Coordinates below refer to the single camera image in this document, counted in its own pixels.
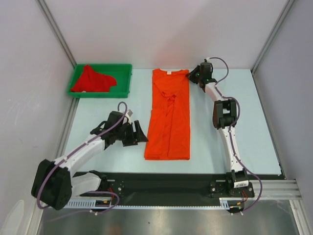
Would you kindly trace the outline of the orange t shirt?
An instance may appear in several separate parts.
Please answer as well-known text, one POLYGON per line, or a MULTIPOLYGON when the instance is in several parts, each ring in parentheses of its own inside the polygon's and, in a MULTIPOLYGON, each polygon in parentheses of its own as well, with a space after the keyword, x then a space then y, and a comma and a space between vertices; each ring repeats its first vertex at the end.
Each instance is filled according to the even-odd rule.
POLYGON ((190 159, 189 70, 153 70, 152 110, 144 158, 149 161, 190 159))

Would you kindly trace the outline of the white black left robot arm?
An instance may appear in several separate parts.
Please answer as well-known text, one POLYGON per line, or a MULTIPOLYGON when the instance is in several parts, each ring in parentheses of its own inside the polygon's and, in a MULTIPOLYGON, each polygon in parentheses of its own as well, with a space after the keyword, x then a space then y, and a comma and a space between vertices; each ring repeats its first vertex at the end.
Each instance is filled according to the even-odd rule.
POLYGON ((60 210, 72 197, 82 194, 113 194, 107 176, 96 170, 76 176, 91 158, 105 151, 116 141, 124 147, 148 142, 138 120, 131 121, 129 111, 112 111, 107 120, 92 129, 87 139, 69 154, 53 161, 42 160, 37 168, 31 195, 38 208, 60 210))

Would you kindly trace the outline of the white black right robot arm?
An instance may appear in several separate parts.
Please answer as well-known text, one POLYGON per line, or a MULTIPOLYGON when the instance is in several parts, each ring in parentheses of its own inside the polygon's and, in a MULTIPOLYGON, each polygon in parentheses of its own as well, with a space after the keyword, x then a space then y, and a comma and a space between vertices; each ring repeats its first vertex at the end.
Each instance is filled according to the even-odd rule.
POLYGON ((187 77, 192 83, 198 84, 214 102, 212 122, 220 133, 229 164, 229 171, 225 174, 226 180, 222 184, 222 194, 231 197, 253 197, 253 186, 241 161, 236 141, 235 126, 240 116, 237 100, 222 94, 218 81, 213 78, 213 65, 207 60, 196 66, 187 77))

